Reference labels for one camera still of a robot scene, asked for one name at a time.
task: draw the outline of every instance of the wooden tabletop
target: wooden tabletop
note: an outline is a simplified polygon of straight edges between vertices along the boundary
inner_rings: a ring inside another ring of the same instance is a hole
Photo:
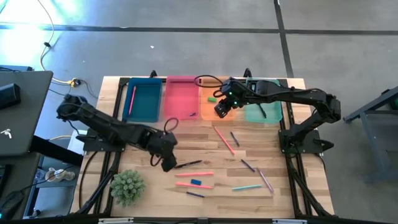
[[[97,109],[112,115],[120,77],[104,77]],[[287,79],[289,86],[305,88],[301,78]],[[119,112],[121,119],[127,88],[124,88]],[[310,108],[292,104],[296,123],[301,123],[310,116]],[[151,123],[151,126],[163,128],[164,120]],[[214,131],[216,126],[236,151],[230,153],[220,137]],[[289,180],[284,155],[280,152],[277,124],[249,123],[244,121],[244,110],[236,110],[233,121],[181,121],[174,130],[178,145],[174,149],[179,164],[203,160],[201,164],[163,172],[161,166],[151,167],[148,152],[128,146],[122,153],[119,172],[127,169],[138,170],[147,185],[143,196],[131,207],[114,205],[112,217],[208,217],[208,218],[293,218],[293,206],[290,196]],[[233,142],[229,132],[239,140],[240,147]],[[80,174],[91,154],[84,157]],[[83,203],[97,187],[103,163],[104,152],[93,158],[83,181]],[[333,206],[321,160],[312,154],[302,154],[308,188],[326,211],[333,213]],[[271,194],[257,172],[252,172],[242,164],[244,159],[264,173],[275,192]],[[189,183],[193,177],[176,177],[175,174],[186,172],[214,172],[214,175],[197,177],[202,185],[214,189],[193,189],[175,186],[176,182]],[[261,184],[259,189],[232,191],[233,187]],[[305,212],[302,192],[296,184],[300,208]],[[78,210],[79,185],[74,194],[71,212]],[[108,186],[104,190],[101,212],[106,205]],[[202,194],[205,198],[187,195],[186,191]]]

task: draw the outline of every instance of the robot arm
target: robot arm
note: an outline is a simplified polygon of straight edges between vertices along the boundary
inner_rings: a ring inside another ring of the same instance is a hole
[[[340,101],[335,96],[317,88],[308,90],[286,88],[265,80],[251,81],[245,85],[230,77],[219,90],[214,92],[214,96],[225,96],[215,106],[215,111],[220,118],[224,118],[231,109],[242,108],[249,104],[284,101],[314,106],[316,113],[313,113],[311,117],[301,124],[292,125],[289,130],[281,130],[280,143],[284,153],[293,153],[289,145],[296,146],[296,150],[299,151],[297,147],[306,141],[307,134],[325,122],[334,123],[341,118]],[[321,141],[318,144],[321,144],[322,151],[333,147],[332,143],[319,140],[319,135],[312,138],[315,141]]]
[[[66,95],[57,109],[57,118],[81,121],[109,144],[127,143],[162,159],[163,171],[177,165],[173,154],[177,140],[173,133],[143,124],[126,124],[95,109],[82,96]]]

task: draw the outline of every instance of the blue eraser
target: blue eraser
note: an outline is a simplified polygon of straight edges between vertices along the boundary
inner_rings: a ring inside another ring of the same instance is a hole
[[[201,181],[200,181],[200,180],[192,179],[192,180],[191,180],[191,184],[201,185]]]

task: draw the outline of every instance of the gray floor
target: gray floor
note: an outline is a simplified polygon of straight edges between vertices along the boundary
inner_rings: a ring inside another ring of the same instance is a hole
[[[1,22],[48,24],[35,1],[10,0]],[[271,0],[42,0],[56,24],[80,26],[278,28]],[[287,29],[397,30],[395,0],[280,0]],[[40,70],[42,42],[50,32],[18,25],[0,30],[0,64]],[[83,78],[98,94],[105,75],[231,75],[250,67],[255,77],[286,77],[279,34],[170,32],[56,32],[44,64],[59,79]],[[341,100],[343,116],[398,84],[398,35],[287,35],[294,77]],[[67,87],[52,85],[66,93]],[[96,100],[85,87],[72,93]],[[57,120],[62,97],[48,93],[36,134],[70,134]],[[374,162],[361,123],[325,124],[325,153],[335,212],[344,218],[397,223],[398,181],[366,185]]]

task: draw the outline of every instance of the succulent plant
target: succulent plant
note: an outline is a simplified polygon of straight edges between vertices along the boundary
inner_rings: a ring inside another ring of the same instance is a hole
[[[113,177],[111,195],[116,198],[117,204],[121,203],[123,207],[130,206],[141,197],[145,184],[136,170],[126,170],[121,174],[113,175]]]

